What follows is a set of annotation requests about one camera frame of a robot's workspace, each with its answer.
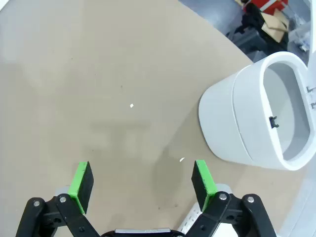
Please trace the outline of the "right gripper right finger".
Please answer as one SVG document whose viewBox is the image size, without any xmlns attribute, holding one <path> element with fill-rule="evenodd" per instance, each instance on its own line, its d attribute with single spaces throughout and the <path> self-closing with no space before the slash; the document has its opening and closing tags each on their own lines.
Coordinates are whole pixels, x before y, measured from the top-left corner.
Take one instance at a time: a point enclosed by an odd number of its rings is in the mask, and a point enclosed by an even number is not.
<svg viewBox="0 0 316 237">
<path fill-rule="evenodd" d="M 186 237 L 212 237 L 220 224 L 230 224 L 238 237 L 275 237 L 276 232 L 261 198 L 218 191 L 204 160 L 196 160 L 192 184 L 201 214 L 185 234 Z"/>
</svg>

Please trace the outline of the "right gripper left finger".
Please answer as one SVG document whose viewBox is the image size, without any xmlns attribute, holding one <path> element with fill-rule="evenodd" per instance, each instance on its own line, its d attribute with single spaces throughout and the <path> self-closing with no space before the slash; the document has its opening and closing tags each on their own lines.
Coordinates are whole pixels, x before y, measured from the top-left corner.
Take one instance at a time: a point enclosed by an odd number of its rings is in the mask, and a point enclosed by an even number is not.
<svg viewBox="0 0 316 237">
<path fill-rule="evenodd" d="M 53 237 L 66 226 L 74 237 L 98 237 L 85 217 L 94 184 L 90 163 L 80 162 L 69 189 L 45 201 L 33 197 L 26 203 L 16 236 Z"/>
</svg>

